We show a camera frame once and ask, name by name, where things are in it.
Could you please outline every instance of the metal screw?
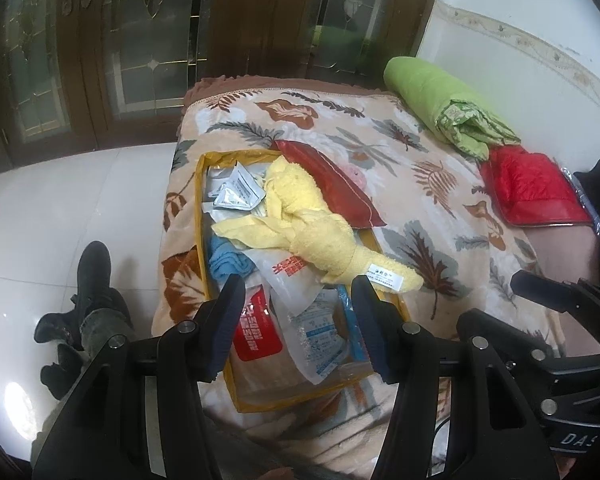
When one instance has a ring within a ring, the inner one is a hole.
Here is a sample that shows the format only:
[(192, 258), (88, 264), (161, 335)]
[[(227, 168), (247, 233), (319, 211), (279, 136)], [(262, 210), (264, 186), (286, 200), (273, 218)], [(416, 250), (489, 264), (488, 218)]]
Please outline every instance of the metal screw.
[(479, 335), (477, 335), (476, 337), (471, 339), (471, 343), (473, 343), (473, 345), (478, 350), (484, 350), (485, 348), (487, 348), (489, 346), (489, 342), (485, 338), (483, 338), (482, 336), (479, 336)]
[(195, 327), (196, 324), (193, 321), (186, 319), (178, 323), (178, 332), (181, 334), (188, 334), (189, 332), (193, 332)]
[(546, 359), (546, 355), (539, 348), (536, 348), (535, 350), (531, 351), (531, 357), (536, 361), (544, 361)]
[(117, 334), (109, 338), (110, 348), (120, 348), (121, 346), (124, 346), (125, 343), (126, 337), (124, 337), (122, 334)]
[(540, 403), (540, 409), (545, 415), (555, 415), (558, 411), (558, 403), (553, 399), (545, 399)]
[(420, 331), (420, 325), (413, 321), (407, 321), (402, 324), (402, 330), (407, 334), (417, 334)]

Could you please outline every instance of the white tile floor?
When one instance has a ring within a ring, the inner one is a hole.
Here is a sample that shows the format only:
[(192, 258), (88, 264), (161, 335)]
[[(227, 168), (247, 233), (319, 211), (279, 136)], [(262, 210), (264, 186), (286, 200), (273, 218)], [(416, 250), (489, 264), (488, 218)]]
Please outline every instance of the white tile floor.
[(33, 329), (46, 312), (72, 308), (82, 250), (101, 240), (139, 336), (158, 301), (162, 204), (174, 144), (85, 153), (0, 175), (0, 443), (29, 459), (56, 404), (39, 380), (56, 358)]

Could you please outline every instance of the red cushion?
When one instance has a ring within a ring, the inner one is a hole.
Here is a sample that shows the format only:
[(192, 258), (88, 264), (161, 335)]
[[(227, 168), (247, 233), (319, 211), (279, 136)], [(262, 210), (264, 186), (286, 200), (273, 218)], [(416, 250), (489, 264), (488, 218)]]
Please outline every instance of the red cushion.
[(314, 178), (329, 209), (342, 215), (351, 227), (367, 229), (386, 225), (369, 197), (318, 150), (295, 140), (277, 140), (276, 145), (286, 160), (299, 164)]
[(521, 146), (493, 147), (480, 174), (512, 225), (591, 223), (560, 169), (542, 153), (528, 153)]

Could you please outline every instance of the decorative wall trim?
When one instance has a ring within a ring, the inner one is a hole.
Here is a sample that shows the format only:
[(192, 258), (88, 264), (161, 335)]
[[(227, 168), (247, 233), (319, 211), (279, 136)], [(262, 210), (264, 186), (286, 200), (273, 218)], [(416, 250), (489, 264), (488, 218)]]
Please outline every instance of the decorative wall trim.
[(559, 74), (565, 81), (574, 85), (600, 108), (600, 79), (573, 57), (568, 56), (568, 54), (546, 41), (508, 23), (494, 20), (476, 12), (458, 9), (441, 0), (436, 0), (432, 16), (437, 16), (453, 25), (484, 34), (527, 54)]

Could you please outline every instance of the gray trousers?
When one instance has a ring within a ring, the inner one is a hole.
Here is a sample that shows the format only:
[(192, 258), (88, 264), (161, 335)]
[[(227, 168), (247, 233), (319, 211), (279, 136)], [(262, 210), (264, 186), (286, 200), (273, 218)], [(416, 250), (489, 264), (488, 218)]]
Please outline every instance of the gray trousers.
[[(136, 339), (133, 329), (126, 323), (125, 317), (117, 310), (101, 308), (91, 312), (80, 326), (82, 346), (89, 360), (91, 361), (96, 357), (106, 342), (117, 334), (125, 335), (130, 341)], [(46, 436), (51, 431), (53, 424), (72, 391), (73, 387), (46, 418), (42, 426), (42, 431), (38, 433), (37, 438), (33, 441), (31, 446), (32, 466), (35, 466), (36, 459), (40, 454)], [(147, 382), (146, 398), (148, 399), (149, 397), (157, 399), (155, 381)], [(269, 471), (287, 466), (293, 468), (293, 475), (297, 480), (345, 480), (347, 478), (344, 475), (333, 473), (299, 458), (280, 456), (272, 450), (245, 438), (237, 431), (232, 430), (232, 428), (215, 423), (208, 417), (205, 417), (205, 420), (208, 443), (218, 461), (218, 467), (224, 480), (255, 480)], [(156, 420), (147, 422), (147, 433), (147, 446), (152, 471), (164, 476), (157, 413)]]

